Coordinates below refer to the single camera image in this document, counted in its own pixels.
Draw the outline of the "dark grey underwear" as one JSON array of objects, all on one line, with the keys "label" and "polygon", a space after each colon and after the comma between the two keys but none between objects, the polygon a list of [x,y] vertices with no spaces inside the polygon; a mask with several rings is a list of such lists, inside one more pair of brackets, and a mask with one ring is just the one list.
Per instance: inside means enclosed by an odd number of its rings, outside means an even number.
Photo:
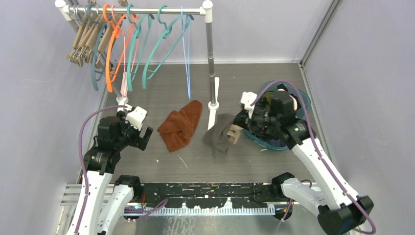
[{"label": "dark grey underwear", "polygon": [[216,123],[204,134],[202,141],[213,149],[226,153],[235,145],[241,135],[242,127],[233,124],[235,116],[230,113],[219,114]]}]

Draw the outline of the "navy underwear cream waistband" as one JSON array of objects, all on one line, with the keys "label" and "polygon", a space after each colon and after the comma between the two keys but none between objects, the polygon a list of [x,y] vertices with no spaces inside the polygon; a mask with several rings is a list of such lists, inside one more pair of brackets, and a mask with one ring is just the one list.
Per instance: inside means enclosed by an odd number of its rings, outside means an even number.
[{"label": "navy underwear cream waistband", "polygon": [[268,144],[274,147],[286,147],[286,144],[279,139],[269,140]]}]

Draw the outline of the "orange hanger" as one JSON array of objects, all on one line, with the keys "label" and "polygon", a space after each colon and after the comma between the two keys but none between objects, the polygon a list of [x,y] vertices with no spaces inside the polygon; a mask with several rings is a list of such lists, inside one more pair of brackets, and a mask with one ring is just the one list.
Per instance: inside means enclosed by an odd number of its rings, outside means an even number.
[{"label": "orange hanger", "polygon": [[121,13],[114,13],[114,5],[110,5],[109,3],[104,4],[103,6],[103,17],[106,23],[111,25],[112,34],[109,40],[108,44],[108,58],[106,59],[106,68],[105,68],[105,79],[106,79],[106,86],[108,92],[112,93],[114,91],[112,83],[115,81],[116,76],[118,74],[118,70],[121,66],[121,62],[123,62],[123,59],[125,59],[125,48],[126,44],[129,42],[130,37],[132,35],[131,29],[132,25],[130,25],[129,29],[127,30],[128,37],[127,40],[124,38],[124,49],[121,53],[120,59],[118,60],[118,65],[115,68],[115,71],[112,71],[110,67],[111,62],[111,52],[113,50],[113,46],[115,43],[115,40],[120,37],[120,34],[122,34],[121,24],[124,19],[132,20],[133,23],[137,21],[139,18],[139,15],[132,14],[132,16],[128,16],[127,13],[121,14]]}]

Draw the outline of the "olive green underwear cream waistband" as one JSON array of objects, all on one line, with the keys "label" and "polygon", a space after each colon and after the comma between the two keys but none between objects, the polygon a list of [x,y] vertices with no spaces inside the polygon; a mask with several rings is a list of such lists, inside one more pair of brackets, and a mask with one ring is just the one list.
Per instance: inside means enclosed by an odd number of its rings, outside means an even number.
[{"label": "olive green underwear cream waistband", "polygon": [[271,107],[273,103],[276,103],[278,100],[279,97],[277,96],[277,91],[268,91],[261,96],[260,102],[267,107]]}]

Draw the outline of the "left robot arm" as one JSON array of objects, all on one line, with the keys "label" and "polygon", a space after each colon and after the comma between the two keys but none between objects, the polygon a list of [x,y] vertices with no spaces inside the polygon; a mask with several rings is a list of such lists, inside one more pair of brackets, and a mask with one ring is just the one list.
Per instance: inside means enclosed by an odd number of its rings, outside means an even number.
[{"label": "left robot arm", "polygon": [[121,175],[107,205],[103,206],[121,151],[128,146],[142,151],[147,147],[153,129],[148,127],[144,136],[140,136],[145,117],[143,112],[120,111],[116,116],[100,120],[94,145],[84,155],[86,178],[67,234],[110,235],[127,204],[141,199],[143,189],[139,177]]}]

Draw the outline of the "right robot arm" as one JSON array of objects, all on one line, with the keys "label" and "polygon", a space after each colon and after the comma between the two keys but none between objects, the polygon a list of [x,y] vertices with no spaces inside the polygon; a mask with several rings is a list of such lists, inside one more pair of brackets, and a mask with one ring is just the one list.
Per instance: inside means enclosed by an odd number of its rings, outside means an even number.
[{"label": "right robot arm", "polygon": [[277,138],[301,160],[320,188],[315,191],[286,172],[272,179],[272,196],[278,201],[289,198],[300,203],[317,217],[327,235],[343,235],[370,222],[373,201],[369,196],[360,196],[335,168],[308,124],[308,114],[303,119],[297,116],[295,108],[305,105],[301,95],[294,98],[287,91],[274,91],[269,110],[257,108],[259,98],[252,92],[242,93],[241,111],[234,124],[246,130],[273,128]]}]

